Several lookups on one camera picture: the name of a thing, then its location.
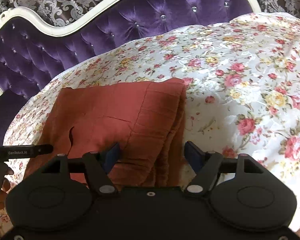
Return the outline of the floral quilted bedspread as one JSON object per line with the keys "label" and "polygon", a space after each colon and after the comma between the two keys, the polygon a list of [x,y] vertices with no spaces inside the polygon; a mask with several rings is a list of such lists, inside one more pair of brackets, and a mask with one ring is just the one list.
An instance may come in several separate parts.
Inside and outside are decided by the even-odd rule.
{"label": "floral quilted bedspread", "polygon": [[[21,165],[5,200],[13,226],[4,239],[300,239],[300,20],[246,14],[228,23],[187,25],[143,37],[91,57],[55,76],[10,123],[1,146],[42,145],[46,120],[63,88],[118,83],[186,85],[179,184],[124,186],[93,196],[80,158],[55,155],[32,174],[35,220],[12,220],[13,192],[32,158]],[[187,141],[220,153],[219,178],[204,196],[188,196],[196,176]]]}

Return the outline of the rust red pants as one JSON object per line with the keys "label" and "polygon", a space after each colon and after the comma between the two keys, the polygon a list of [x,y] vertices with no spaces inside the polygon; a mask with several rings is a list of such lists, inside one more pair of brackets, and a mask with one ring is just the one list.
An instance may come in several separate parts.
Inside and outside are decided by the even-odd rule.
{"label": "rust red pants", "polygon": [[186,85],[178,78],[63,88],[39,139],[52,145],[53,152],[30,159],[25,175],[55,155],[80,158],[118,144],[120,158],[109,172],[116,187],[177,186],[185,101]]}

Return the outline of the purple tufted velvet headboard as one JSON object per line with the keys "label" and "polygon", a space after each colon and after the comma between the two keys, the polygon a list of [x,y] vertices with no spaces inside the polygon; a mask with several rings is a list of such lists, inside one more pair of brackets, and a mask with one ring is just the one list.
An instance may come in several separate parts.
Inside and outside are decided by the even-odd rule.
{"label": "purple tufted velvet headboard", "polygon": [[187,25],[229,22],[261,10],[257,0],[103,0],[65,27],[33,10],[0,15],[0,146],[25,103],[59,73],[132,40]]}

